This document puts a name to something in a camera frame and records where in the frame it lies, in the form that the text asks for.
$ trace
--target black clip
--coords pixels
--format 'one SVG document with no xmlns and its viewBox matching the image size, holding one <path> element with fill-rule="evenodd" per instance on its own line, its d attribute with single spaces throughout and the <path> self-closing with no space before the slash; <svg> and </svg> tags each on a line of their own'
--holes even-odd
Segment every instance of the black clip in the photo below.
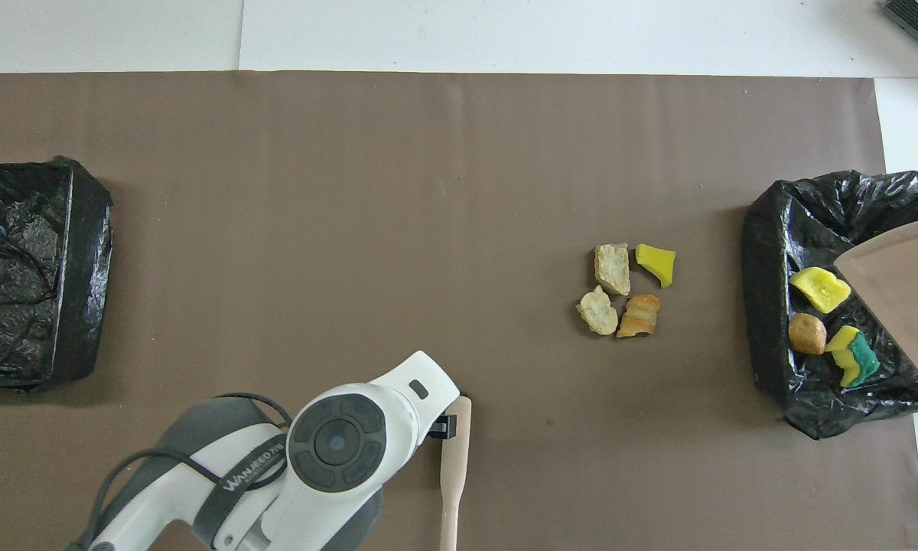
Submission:
<svg viewBox="0 0 918 551">
<path fill-rule="evenodd" d="M 428 436 L 437 440 L 448 440 L 456 436 L 456 416 L 438 416 L 438 419 L 431 424 L 431 429 L 428 430 Z"/>
</svg>

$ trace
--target small potato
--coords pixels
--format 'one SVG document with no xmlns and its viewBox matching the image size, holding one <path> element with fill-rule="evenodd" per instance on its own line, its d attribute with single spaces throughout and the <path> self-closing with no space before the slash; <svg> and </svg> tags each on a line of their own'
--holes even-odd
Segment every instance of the small potato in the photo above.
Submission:
<svg viewBox="0 0 918 551">
<path fill-rule="evenodd" d="M 789 321 L 789 344 L 795 352 L 822 354 L 826 349 L 826 325 L 816 316 L 795 314 Z"/>
</svg>

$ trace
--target green sponge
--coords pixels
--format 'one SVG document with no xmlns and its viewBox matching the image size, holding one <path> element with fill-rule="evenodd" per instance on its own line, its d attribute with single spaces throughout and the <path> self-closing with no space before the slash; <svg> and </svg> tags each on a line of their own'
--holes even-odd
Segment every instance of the green sponge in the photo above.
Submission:
<svg viewBox="0 0 918 551">
<path fill-rule="evenodd" d="M 850 343 L 850 351 L 854 353 L 854 360 L 857 365 L 861 366 L 861 373 L 858 374 L 857 379 L 850 383 L 850 387 L 853 387 L 860 385 L 872 374 L 877 373 L 881 363 L 878 362 L 877 356 L 871 346 L 868 345 L 868 339 L 864 338 L 864 334 L 857 334 L 854 337 L 854 342 Z"/>
<path fill-rule="evenodd" d="M 874 351 L 868 346 L 868 339 L 853 325 L 841 327 L 826 343 L 824 350 L 833 355 L 837 367 L 843 370 L 841 388 L 852 388 L 863 383 L 881 367 Z"/>
</svg>

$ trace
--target brown paper sheet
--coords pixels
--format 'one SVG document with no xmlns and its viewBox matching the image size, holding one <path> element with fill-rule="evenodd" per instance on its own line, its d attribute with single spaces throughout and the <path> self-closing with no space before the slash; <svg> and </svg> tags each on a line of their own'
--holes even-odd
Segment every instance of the brown paper sheet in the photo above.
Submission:
<svg viewBox="0 0 918 551">
<path fill-rule="evenodd" d="M 116 200 L 106 326 L 88 380 L 0 393 L 0 549 L 76 536 L 196 401 L 297 411 L 414 349 L 473 398 L 462 549 L 918 547 L 911 419 L 826 442 L 777 421 L 740 292 L 774 179 L 883 171 L 869 80 L 0 76 L 0 161 L 55 154 Z M 634 271 L 662 299 L 638 341 L 575 313 L 619 241 L 677 251 L 670 289 Z M 430 442 L 363 548 L 435 548 L 438 511 Z"/>
</svg>

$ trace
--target black cable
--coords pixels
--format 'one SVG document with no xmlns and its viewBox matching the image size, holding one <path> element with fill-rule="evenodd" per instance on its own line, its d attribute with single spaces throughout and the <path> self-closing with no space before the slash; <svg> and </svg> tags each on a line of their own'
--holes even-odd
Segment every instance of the black cable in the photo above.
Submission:
<svg viewBox="0 0 918 551">
<path fill-rule="evenodd" d="M 116 477 L 119 476 L 127 467 L 135 463 L 144 457 L 166 457 L 169 459 L 175 459 L 184 465 L 193 468 L 201 477 L 207 478 L 208 481 L 218 482 L 217 474 L 211 473 L 207 467 L 204 467 L 197 461 L 190 459 L 190 456 L 173 450 L 166 450 L 162 448 L 151 448 L 149 450 L 138 451 L 133 455 L 127 457 L 126 459 L 119 462 L 109 474 L 106 475 L 106 479 L 102 482 L 102 485 L 99 486 L 99 493 L 95 498 L 95 505 L 92 506 L 92 513 L 89 515 L 89 523 L 85 527 L 85 531 L 82 532 L 81 536 L 78 536 L 78 540 L 74 542 L 74 545 L 77 545 L 82 551 L 87 550 L 92 546 L 92 541 L 95 540 L 96 534 L 99 532 L 99 515 L 102 513 L 103 505 L 106 502 L 106 495 L 109 494 L 109 486 L 112 486 L 112 483 L 116 481 Z"/>
<path fill-rule="evenodd" d="M 248 398 L 249 400 L 254 400 L 256 402 L 261 402 L 266 404 L 268 407 L 273 408 L 279 416 L 282 417 L 283 422 L 279 423 L 278 428 L 285 429 L 289 425 L 292 425 L 292 417 L 285 411 L 285 408 L 278 402 L 274 401 L 271 398 L 266 398 L 261 394 L 252 394 L 250 392 L 228 392 L 227 394 L 218 394 L 215 398 Z M 278 477 L 281 477 L 285 473 L 285 467 L 287 467 L 288 461 L 285 459 L 285 456 L 282 458 L 282 463 L 278 468 L 276 468 L 275 473 L 268 475 L 267 478 L 261 479 L 261 481 L 254 482 L 254 484 L 249 486 L 247 491 L 257 491 L 259 488 L 264 488 L 267 485 L 272 484 L 272 482 L 277 481 Z"/>
<path fill-rule="evenodd" d="M 288 412 L 285 411 L 285 408 L 278 404 L 278 402 L 266 398 L 260 394 L 252 394 L 250 392 L 229 392 L 227 394 L 218 394 L 215 398 L 248 398 L 249 400 L 254 400 L 256 402 L 261 402 L 266 404 L 268 407 L 273 408 L 285 421 L 285 425 L 277 426 L 289 426 L 292 424 L 292 418 L 288 415 Z"/>
<path fill-rule="evenodd" d="M 229 392 L 227 394 L 220 394 L 215 396 L 216 398 L 248 398 L 256 402 L 262 402 L 270 408 L 273 408 L 283 419 L 284 425 L 277 425 L 280 428 L 284 426 L 289 426 L 292 424 L 292 417 L 285 411 L 285 408 L 278 404 L 278 402 L 261 396 L 259 394 L 251 394 L 249 392 Z M 212 484 L 217 484 L 221 478 L 217 474 L 211 473 L 207 467 L 204 467 L 197 461 L 190 459 L 190 456 L 184 453 L 180 453 L 175 450 L 167 450 L 163 448 L 151 448 L 148 450 L 138 451 L 133 455 L 127 457 L 126 459 L 119 462 L 109 474 L 106 475 L 106 479 L 102 482 L 102 485 L 99 486 L 99 493 L 96 495 L 95 504 L 92 506 L 92 513 L 89 516 L 89 523 L 85 526 L 85 531 L 81 533 L 81 536 L 78 536 L 78 540 L 73 541 L 65 551 L 71 551 L 75 549 L 76 551 L 88 551 L 92 546 L 92 541 L 95 541 L 95 536 L 99 532 L 99 515 L 102 515 L 103 505 L 106 504 L 106 495 L 109 494 L 109 486 L 112 486 L 112 483 L 116 481 L 116 478 L 122 473 L 127 467 L 135 463 L 144 457 L 166 457 L 168 459 L 175 459 L 184 465 L 193 468 L 201 477 L 207 478 L 208 481 L 211 481 Z M 261 481 L 254 482 L 250 485 L 247 491 L 257 491 L 259 488 L 264 488 L 267 485 L 272 484 L 272 482 L 277 481 L 278 477 L 281 477 L 285 473 L 285 467 L 287 467 L 287 461 L 285 456 L 283 456 L 282 463 L 280 467 L 276 468 L 275 473 L 268 475 L 267 478 L 261 479 Z"/>
</svg>

